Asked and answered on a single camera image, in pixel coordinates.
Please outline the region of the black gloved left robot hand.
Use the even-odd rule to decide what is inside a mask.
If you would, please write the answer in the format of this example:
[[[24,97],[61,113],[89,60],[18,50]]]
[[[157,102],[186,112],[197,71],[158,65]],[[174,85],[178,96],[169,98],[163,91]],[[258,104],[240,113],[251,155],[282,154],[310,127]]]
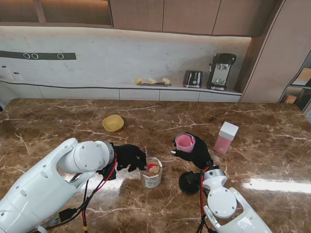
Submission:
[[[146,154],[139,147],[131,144],[115,146],[114,152],[117,155],[117,171],[128,168],[128,172],[132,172],[137,168],[145,170],[147,166]]]

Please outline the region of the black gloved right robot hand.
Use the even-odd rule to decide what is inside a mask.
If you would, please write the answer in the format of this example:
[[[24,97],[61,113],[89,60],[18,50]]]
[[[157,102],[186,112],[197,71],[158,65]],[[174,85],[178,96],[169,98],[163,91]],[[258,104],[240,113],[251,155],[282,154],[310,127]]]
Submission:
[[[193,164],[199,169],[205,169],[207,166],[212,167],[214,162],[208,152],[206,143],[198,136],[195,136],[189,132],[184,133],[187,136],[193,137],[195,143],[191,152],[185,152],[177,149],[177,142],[174,142],[176,149],[171,151],[171,154],[179,157],[185,161],[193,162]]]

